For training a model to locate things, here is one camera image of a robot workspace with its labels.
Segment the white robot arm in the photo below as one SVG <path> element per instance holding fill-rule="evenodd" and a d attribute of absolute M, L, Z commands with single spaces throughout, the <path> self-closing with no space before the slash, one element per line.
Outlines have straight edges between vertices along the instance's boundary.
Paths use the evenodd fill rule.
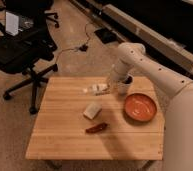
<path fill-rule="evenodd" d="M 122 82 L 136 67 L 165 92 L 170 102 L 165 113 L 162 171 L 193 171 L 193 79 L 146 56 L 141 43 L 123 42 L 109 74 L 111 84 Z"/>

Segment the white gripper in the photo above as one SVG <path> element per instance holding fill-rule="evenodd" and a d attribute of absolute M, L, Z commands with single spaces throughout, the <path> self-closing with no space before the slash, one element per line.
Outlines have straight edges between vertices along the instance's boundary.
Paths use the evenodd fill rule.
<path fill-rule="evenodd" d="M 128 68 L 123 64 L 113 64 L 107 77 L 108 84 L 122 82 L 126 79 Z"/>

